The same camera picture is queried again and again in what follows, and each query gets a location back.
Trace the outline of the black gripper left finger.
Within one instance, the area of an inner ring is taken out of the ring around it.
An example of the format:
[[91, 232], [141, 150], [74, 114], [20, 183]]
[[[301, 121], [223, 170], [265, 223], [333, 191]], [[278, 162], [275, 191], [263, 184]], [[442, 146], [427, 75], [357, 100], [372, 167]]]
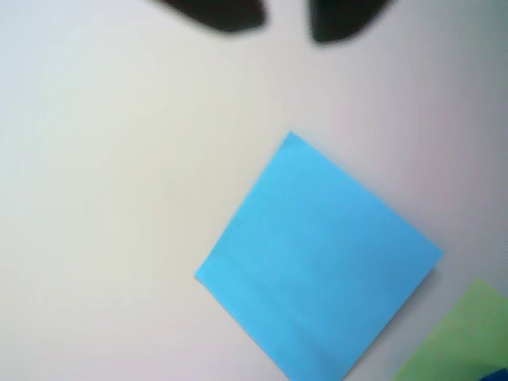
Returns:
[[257, 0], [158, 0], [187, 21], [219, 33], [242, 33], [267, 21], [263, 1]]

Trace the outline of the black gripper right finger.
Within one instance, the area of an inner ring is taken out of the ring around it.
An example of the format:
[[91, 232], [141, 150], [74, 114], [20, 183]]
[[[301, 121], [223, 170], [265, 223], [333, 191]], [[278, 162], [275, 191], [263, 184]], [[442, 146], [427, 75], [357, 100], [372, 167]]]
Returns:
[[391, 0], [309, 1], [310, 35], [316, 43], [342, 43], [359, 36], [392, 6]]

